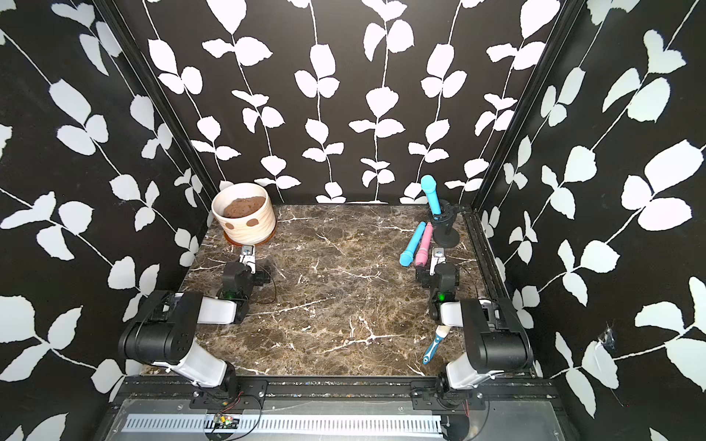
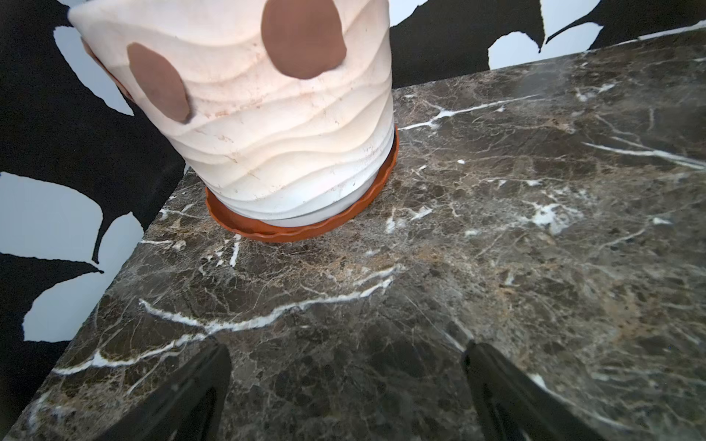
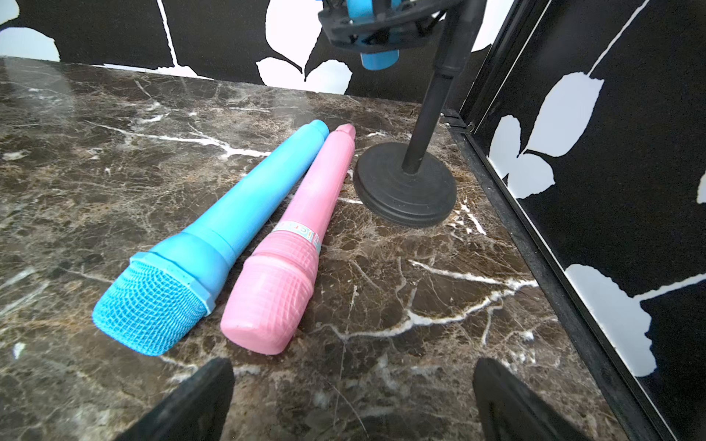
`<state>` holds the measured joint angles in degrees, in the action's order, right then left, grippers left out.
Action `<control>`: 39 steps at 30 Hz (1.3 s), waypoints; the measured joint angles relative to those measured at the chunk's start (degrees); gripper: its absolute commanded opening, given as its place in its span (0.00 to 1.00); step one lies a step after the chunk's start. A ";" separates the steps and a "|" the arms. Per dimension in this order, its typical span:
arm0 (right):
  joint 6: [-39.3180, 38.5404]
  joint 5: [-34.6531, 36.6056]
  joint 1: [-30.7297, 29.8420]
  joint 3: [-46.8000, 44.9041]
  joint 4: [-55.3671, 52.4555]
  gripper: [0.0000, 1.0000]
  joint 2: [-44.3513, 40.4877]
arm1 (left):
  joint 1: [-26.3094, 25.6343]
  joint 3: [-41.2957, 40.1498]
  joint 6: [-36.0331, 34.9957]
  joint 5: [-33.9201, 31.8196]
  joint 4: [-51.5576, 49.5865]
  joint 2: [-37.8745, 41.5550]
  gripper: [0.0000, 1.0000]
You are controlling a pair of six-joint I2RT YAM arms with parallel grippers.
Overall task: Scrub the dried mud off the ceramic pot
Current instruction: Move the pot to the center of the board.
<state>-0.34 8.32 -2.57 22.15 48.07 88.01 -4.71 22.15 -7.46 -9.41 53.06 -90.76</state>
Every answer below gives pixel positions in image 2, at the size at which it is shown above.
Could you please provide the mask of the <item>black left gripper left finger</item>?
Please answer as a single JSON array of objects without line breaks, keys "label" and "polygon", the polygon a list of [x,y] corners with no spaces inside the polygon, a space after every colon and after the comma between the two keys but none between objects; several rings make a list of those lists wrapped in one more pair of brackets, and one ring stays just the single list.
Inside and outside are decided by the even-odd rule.
[{"label": "black left gripper left finger", "polygon": [[97,438],[124,441],[217,439],[231,372],[227,347],[209,345]]}]

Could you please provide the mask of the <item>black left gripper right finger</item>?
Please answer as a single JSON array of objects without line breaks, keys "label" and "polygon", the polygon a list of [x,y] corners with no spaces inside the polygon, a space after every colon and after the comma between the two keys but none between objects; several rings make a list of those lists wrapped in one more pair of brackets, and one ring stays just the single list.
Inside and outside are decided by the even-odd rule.
[{"label": "black left gripper right finger", "polygon": [[486,440],[603,439],[492,345],[471,340],[461,366]]}]

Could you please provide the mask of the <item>white wavy ceramic pot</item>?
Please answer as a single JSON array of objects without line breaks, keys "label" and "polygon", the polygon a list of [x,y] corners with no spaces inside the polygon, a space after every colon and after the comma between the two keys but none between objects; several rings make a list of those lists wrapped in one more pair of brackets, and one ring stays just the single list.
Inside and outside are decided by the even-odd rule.
[{"label": "white wavy ceramic pot", "polygon": [[70,23],[229,211],[324,221],[393,147],[385,1],[88,1]]}]

